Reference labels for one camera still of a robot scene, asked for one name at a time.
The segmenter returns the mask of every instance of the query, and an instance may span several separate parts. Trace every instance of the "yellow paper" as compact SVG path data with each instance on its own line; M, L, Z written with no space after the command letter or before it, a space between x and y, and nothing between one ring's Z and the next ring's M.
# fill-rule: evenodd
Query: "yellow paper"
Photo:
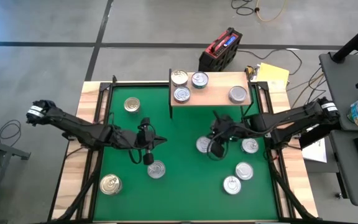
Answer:
M261 63L257 82L268 82L269 89L284 90L287 87L290 71L266 63Z

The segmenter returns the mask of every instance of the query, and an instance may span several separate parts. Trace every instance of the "black desk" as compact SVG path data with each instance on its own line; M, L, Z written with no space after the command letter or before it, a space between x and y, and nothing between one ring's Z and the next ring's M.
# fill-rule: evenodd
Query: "black desk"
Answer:
M339 121L342 129L358 131L358 127L346 116L350 105L358 100L358 55L348 55L344 63L333 62L329 54L321 54L319 59L329 91L341 115Z
M347 196L352 204L358 205L358 152L353 143L353 139L358 138L358 131L331 131L329 138Z

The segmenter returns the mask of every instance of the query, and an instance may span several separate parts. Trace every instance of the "wooden shelf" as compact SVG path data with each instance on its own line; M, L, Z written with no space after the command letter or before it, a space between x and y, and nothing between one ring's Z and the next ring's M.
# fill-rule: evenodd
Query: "wooden shelf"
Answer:
M245 72L206 72L208 84L203 89L194 88L191 85L191 76L194 72L188 72L187 88L190 90L190 99L186 103L178 103L173 97L175 86L171 82L171 106L240 106L250 105L250 92ZM229 99L229 91L234 86L242 86L247 91L246 100L242 103L232 103Z

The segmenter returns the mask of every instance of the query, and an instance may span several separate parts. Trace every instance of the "yellow cable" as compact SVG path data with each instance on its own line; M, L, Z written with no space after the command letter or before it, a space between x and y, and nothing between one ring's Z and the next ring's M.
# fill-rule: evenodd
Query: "yellow cable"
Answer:
M310 82L310 85L313 84L315 81L317 81L318 78L323 78L323 73L321 75L319 75L317 78L313 79L311 82ZM307 85L303 90L302 92L299 94L298 98L295 100L295 102L293 102L291 108L293 108L296 104L296 102L298 102L299 98L301 98L301 95L307 90L307 88L309 87L309 85Z
M260 1L260 0L257 0L257 2L256 2L256 8L259 8L259 1ZM283 7L281 8L280 12L277 14L276 17L274 17L274 18L271 19L271 20L262 19L262 18L260 17L260 15L259 15L259 11L256 11L256 15L257 15L258 18L259 18L261 21L263 21L263 22L272 22L273 20L275 20L275 19L283 12L283 10L285 9L285 6L287 5L287 1L288 1L288 0L284 0L284 4L283 4Z

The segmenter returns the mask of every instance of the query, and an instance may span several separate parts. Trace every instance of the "gray concrete floor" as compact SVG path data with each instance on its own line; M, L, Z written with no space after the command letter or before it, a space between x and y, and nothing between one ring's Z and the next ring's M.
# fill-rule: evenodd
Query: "gray concrete floor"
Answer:
M107 0L0 0L0 41L95 42ZM262 15L272 16L282 1L261 1ZM358 32L358 1L288 0L274 22L255 15L238 16L230 0L115 0L103 42L202 43L228 27L244 34L242 44L342 45ZM9 223L45 221L52 202L67 141L51 126L25 124L31 102L49 99L75 113L93 48L0 47L0 127L10 119L22 122L16 147L31 152L29 161L13 158L0 192L0 220ZM101 48L92 80L166 80L169 68L196 70L203 49ZM270 50L252 50L266 55ZM319 68L318 55L328 50L297 50L303 61L290 86L307 81ZM243 71L261 60L238 53L227 71ZM294 71L297 59L275 52L263 62ZM324 84L320 88L328 90ZM288 92L291 104L301 88ZM302 105L309 90L301 97ZM310 178L318 212L328 220L358 222L358 207L333 201L335 176Z

